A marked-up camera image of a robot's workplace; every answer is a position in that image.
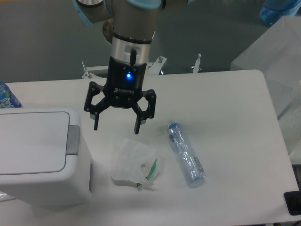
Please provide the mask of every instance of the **plastic water bottle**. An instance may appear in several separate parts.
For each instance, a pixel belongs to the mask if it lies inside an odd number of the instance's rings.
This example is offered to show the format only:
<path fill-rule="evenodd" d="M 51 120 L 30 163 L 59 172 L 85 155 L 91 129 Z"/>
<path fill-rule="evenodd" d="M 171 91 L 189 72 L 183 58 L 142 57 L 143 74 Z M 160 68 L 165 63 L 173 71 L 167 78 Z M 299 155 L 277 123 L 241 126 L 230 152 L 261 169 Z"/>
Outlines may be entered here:
<path fill-rule="evenodd" d="M 197 184 L 205 177 L 205 172 L 183 128 L 172 122 L 167 132 L 188 185 Z"/>
<path fill-rule="evenodd" d="M 271 27 L 282 16 L 294 16 L 301 6 L 301 0 L 266 0 L 260 10 L 260 17 Z"/>
<path fill-rule="evenodd" d="M 22 107 L 20 101 L 10 91 L 9 87 L 0 81 L 0 109 Z"/>

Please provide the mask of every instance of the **white table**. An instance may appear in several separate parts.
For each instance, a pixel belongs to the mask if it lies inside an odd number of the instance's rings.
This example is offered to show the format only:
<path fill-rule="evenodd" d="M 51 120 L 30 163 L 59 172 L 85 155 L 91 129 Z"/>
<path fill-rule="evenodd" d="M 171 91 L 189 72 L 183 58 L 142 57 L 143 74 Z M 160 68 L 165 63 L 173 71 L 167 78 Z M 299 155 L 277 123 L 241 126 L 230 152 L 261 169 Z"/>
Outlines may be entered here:
<path fill-rule="evenodd" d="M 95 79 L 102 84 L 104 79 Z M 9 84 L 25 106 L 72 106 L 94 164 L 93 201 L 39 208 L 0 203 L 3 226 L 235 226 L 300 220 L 283 193 L 298 190 L 264 77 L 259 71 L 149 76 L 156 115 L 134 134 L 132 110 L 109 108 L 98 131 L 83 111 L 90 80 Z M 169 146 L 166 125 L 180 122 L 206 172 L 188 188 Z M 156 147 L 165 158 L 155 191 L 137 191 L 110 178 L 114 153 L 126 137 Z"/>

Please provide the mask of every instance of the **gray floor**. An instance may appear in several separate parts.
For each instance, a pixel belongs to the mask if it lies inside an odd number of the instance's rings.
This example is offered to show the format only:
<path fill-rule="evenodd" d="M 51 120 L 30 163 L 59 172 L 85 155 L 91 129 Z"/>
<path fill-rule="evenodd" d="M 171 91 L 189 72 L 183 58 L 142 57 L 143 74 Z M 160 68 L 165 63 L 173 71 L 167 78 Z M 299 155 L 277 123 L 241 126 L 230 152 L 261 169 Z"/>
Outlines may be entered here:
<path fill-rule="evenodd" d="M 205 72 L 226 71 L 266 30 L 263 0 L 196 0 L 158 18 L 150 61 L 168 58 L 165 71 L 189 73 L 202 52 Z M 107 65 L 111 47 L 102 23 L 85 27 L 71 0 L 0 2 L 0 80 L 79 79 L 86 66 Z"/>

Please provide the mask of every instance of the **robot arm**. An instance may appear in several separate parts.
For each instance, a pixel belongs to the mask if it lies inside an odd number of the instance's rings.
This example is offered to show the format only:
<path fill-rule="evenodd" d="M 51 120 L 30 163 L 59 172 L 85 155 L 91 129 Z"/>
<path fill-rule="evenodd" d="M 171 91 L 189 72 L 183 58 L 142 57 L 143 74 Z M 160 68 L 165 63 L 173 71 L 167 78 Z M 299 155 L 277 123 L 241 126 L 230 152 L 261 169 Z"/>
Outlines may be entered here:
<path fill-rule="evenodd" d="M 134 110 L 137 114 L 135 134 L 139 133 L 141 124 L 154 117 L 156 93 L 152 89 L 142 91 L 142 85 L 158 12 L 187 3 L 187 0 L 74 0 L 86 24 L 114 18 L 107 82 L 104 86 L 90 82 L 84 106 L 95 119 L 94 130 L 97 130 L 99 114 L 109 106 Z M 93 105 L 93 97 L 100 92 L 105 97 Z M 142 97 L 149 102 L 146 111 L 137 103 Z"/>

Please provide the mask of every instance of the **crumpled plastic bag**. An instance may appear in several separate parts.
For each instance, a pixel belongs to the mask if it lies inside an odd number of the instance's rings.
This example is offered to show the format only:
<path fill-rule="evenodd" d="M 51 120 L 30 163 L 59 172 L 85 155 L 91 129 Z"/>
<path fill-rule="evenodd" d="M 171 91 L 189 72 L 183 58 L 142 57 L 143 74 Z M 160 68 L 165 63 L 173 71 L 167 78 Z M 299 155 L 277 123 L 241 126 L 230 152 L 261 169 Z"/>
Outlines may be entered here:
<path fill-rule="evenodd" d="M 145 144 L 125 139 L 114 158 L 111 177 L 137 183 L 138 190 L 152 186 L 152 180 L 159 173 L 161 155 Z"/>

